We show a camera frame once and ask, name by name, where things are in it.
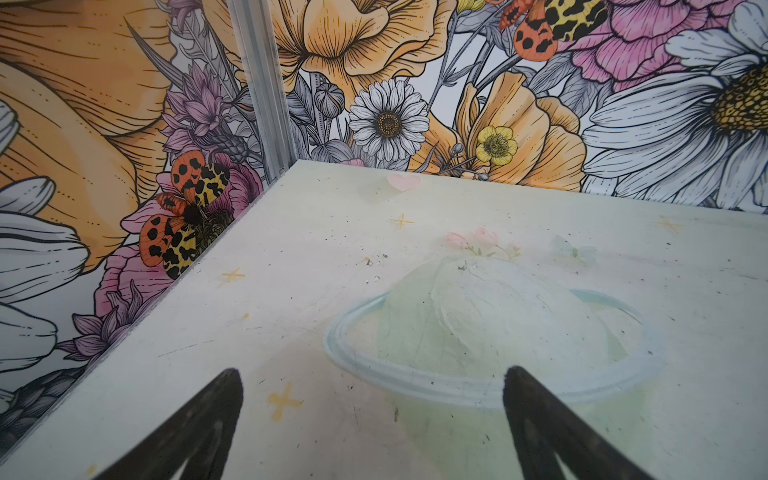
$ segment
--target scratch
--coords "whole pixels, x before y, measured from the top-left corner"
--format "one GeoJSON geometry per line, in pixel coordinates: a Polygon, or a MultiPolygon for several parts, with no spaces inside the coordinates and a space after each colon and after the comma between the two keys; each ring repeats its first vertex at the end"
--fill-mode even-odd
{"type": "Polygon", "coordinates": [[[201,343],[193,343],[192,345],[183,346],[180,349],[175,349],[175,350],[171,350],[170,352],[162,353],[162,354],[158,355],[157,357],[159,359],[160,357],[166,356],[166,355],[170,355],[171,353],[180,352],[181,350],[190,349],[193,346],[203,345],[204,343],[211,343],[211,342],[215,342],[215,341],[216,340],[206,340],[205,342],[201,342],[201,343]]]}

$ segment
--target floral wallpaper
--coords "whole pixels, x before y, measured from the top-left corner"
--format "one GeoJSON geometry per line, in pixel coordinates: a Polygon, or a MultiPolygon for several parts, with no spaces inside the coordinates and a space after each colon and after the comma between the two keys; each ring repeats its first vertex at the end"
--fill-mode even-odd
{"type": "Polygon", "coordinates": [[[270,0],[300,157],[764,213],[766,0],[270,0]]]}
{"type": "Polygon", "coordinates": [[[274,176],[225,0],[0,1],[0,30],[3,456],[274,176]]]}

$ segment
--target table surface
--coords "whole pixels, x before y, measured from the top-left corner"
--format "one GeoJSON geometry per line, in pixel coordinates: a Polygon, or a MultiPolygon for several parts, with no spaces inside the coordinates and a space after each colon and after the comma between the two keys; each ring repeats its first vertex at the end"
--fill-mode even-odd
{"type": "Polygon", "coordinates": [[[292,167],[22,441],[0,478],[89,478],[228,367],[240,370],[244,403],[224,478],[443,478],[392,420],[388,393],[334,366],[323,336],[353,306],[455,252],[448,232],[477,227],[520,247],[522,266],[618,298],[661,331],[650,454],[638,459],[649,473],[764,478],[768,217],[446,177],[399,192],[389,174],[292,167]],[[403,215],[411,223],[393,221],[403,215]],[[595,247],[596,264],[553,260],[555,235],[595,247]],[[243,276],[227,281],[235,270],[243,276]],[[289,382],[302,403],[276,422],[268,397],[289,382]]]}

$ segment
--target yellow star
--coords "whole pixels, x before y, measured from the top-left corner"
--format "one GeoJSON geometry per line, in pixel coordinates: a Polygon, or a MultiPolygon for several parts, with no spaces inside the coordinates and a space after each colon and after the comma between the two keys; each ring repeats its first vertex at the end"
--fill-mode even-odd
{"type": "Polygon", "coordinates": [[[682,225],[678,223],[672,223],[670,219],[666,217],[661,217],[661,221],[655,221],[654,223],[658,223],[662,227],[668,228],[674,232],[675,235],[680,233],[680,231],[677,229],[678,227],[682,227],[682,225]]]}
{"type": "Polygon", "coordinates": [[[270,396],[267,397],[266,399],[267,403],[271,405],[277,405],[277,410],[275,410],[274,414],[272,415],[273,422],[280,421],[280,419],[283,417],[283,409],[285,407],[289,406],[297,409],[301,406],[301,401],[293,400],[290,398],[291,386],[292,386],[291,382],[288,382],[285,392],[283,392],[283,396],[280,396],[276,393],[270,393],[270,396]]]}
{"type": "Polygon", "coordinates": [[[389,221],[390,221],[390,222],[395,222],[395,223],[398,223],[398,224],[399,224],[399,227],[397,228],[397,230],[402,230],[402,225],[403,225],[404,223],[415,223],[415,222],[410,222],[410,221],[407,221],[407,220],[406,220],[406,215],[405,215],[405,214],[403,214],[403,215],[400,215],[400,218],[390,218],[390,219],[389,219],[389,221]]]}
{"type": "Polygon", "coordinates": [[[243,278],[245,275],[243,275],[242,273],[238,273],[239,271],[240,271],[240,268],[236,268],[235,271],[233,271],[232,273],[222,273],[221,275],[226,277],[222,285],[224,283],[233,282],[235,280],[243,278]]]}

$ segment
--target purple flower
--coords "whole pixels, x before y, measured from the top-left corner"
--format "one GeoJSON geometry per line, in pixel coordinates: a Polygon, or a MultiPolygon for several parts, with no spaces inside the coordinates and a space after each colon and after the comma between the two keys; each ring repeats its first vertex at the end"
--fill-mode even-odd
{"type": "Polygon", "coordinates": [[[73,314],[74,327],[82,336],[57,343],[56,348],[69,353],[65,359],[87,360],[87,369],[93,368],[101,354],[125,338],[134,322],[152,307],[159,296],[156,294],[144,299],[133,280],[130,302],[118,292],[107,292],[112,310],[103,316],[73,314]]]}
{"type": "Polygon", "coordinates": [[[189,74],[184,75],[182,91],[169,91],[165,98],[174,113],[163,114],[168,124],[162,130],[168,137],[167,151],[191,150],[197,137],[215,130],[222,121],[223,98],[219,79],[197,64],[192,64],[189,74]]]}
{"type": "Polygon", "coordinates": [[[170,7],[170,17],[176,19],[176,23],[181,30],[184,30],[184,22],[187,20],[187,15],[193,10],[203,8],[201,0],[168,0],[167,5],[170,7]]]}

